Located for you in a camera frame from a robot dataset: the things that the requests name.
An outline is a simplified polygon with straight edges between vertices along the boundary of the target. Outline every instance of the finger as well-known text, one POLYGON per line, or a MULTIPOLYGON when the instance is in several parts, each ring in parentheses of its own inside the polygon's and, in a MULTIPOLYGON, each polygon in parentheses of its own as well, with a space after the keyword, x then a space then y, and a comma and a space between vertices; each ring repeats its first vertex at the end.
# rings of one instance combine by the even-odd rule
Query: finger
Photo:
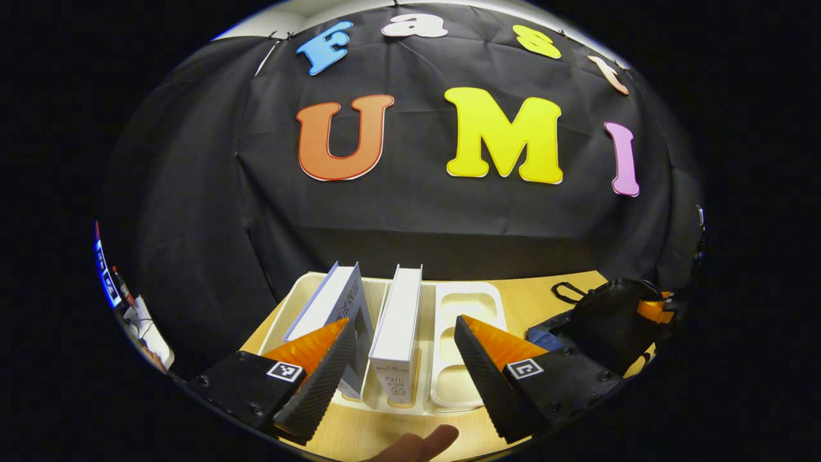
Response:
POLYGON ((395 443, 365 462, 416 462, 423 455, 423 446, 422 437, 405 433, 395 443))
POLYGON ((423 453, 418 462, 429 462, 432 458, 442 454, 451 447, 459 436, 459 430, 452 425, 439 425, 427 438, 424 439, 423 453))

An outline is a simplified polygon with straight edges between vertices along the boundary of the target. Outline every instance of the letter m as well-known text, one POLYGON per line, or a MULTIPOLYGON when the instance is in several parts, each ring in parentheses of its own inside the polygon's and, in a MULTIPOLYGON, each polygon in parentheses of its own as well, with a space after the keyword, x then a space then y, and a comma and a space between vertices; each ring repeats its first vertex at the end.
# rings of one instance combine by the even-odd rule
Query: letter m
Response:
POLYGON ((528 98, 511 123, 493 97, 479 88, 451 88, 445 99, 456 105, 458 141, 456 158, 447 163, 455 177, 481 178, 488 174, 482 160, 482 140, 500 175, 510 175, 527 145, 525 162, 519 167, 522 179, 559 184, 556 122, 562 110, 553 101, 528 98))

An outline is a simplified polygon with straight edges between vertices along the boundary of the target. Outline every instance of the orange letter u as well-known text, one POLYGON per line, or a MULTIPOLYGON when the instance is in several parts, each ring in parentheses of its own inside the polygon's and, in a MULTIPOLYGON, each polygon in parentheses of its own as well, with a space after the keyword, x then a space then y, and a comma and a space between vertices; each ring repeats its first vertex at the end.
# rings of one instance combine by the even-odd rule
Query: orange letter u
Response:
POLYGON ((393 105, 389 95, 369 95, 354 99, 351 107, 360 111, 360 143, 347 157, 336 157, 328 148, 331 118, 339 103, 308 106, 296 114, 300 131, 300 166, 320 181, 352 180, 368 173, 382 157, 385 109, 393 105))

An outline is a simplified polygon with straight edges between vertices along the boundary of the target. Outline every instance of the orange soft finger pad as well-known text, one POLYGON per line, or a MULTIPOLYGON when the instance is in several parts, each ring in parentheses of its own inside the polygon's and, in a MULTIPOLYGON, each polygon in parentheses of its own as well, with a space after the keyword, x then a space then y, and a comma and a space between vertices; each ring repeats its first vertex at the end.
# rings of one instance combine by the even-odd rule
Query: orange soft finger pad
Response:
POLYGON ((339 333, 347 324, 348 318, 328 324, 321 329, 280 345, 263 354, 264 358, 302 366, 305 369, 305 380, 316 370, 325 354, 328 353, 333 342, 337 341, 339 333))
POLYGON ((506 364, 530 359, 548 351, 504 330, 485 324, 470 316, 461 315, 476 339, 501 371, 506 364))

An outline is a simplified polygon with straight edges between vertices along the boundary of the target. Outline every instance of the orange strap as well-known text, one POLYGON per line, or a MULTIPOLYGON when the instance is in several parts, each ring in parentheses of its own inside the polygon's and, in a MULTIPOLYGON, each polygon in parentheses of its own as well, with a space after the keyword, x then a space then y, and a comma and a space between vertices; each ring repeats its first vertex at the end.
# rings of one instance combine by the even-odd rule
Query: orange strap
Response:
MULTIPOLYGON (((662 292, 662 296, 664 296, 664 298, 669 298, 670 295, 671 294, 669 292, 662 292)), ((636 312, 658 324, 670 324, 670 321, 672 321, 672 317, 675 313, 665 312, 664 306, 666 304, 667 302, 664 300, 654 302, 640 300, 639 307, 636 309, 636 312)))

